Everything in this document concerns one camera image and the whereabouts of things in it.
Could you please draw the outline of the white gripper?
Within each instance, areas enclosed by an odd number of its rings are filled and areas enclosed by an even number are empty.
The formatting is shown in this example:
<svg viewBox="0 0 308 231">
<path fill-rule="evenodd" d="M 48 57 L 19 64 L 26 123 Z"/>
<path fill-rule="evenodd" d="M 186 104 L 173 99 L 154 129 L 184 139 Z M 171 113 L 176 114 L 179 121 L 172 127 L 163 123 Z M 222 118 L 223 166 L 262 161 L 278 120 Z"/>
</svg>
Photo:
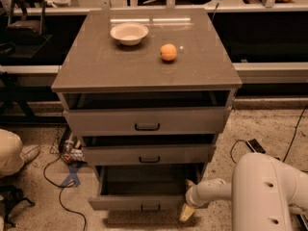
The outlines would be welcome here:
<svg viewBox="0 0 308 231">
<path fill-rule="evenodd" d="M 187 221 L 194 213 L 194 208 L 201 208 L 209 204 L 208 199 L 203 196 L 205 188 L 201 184 L 195 185 L 193 181 L 186 179 L 186 203 L 182 207 L 179 220 Z"/>
</svg>

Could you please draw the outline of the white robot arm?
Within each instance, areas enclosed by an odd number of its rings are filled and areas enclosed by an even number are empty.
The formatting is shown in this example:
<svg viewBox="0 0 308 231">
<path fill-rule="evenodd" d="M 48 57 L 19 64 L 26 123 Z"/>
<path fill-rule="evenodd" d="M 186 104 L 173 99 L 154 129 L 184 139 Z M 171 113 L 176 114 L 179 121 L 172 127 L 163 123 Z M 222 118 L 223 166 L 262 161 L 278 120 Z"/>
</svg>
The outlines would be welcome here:
<svg viewBox="0 0 308 231">
<path fill-rule="evenodd" d="M 291 215 L 308 212 L 308 174 L 267 154 L 247 153 L 230 183 L 188 181 L 180 219 L 217 200 L 232 202 L 232 231 L 293 231 Z"/>
</svg>

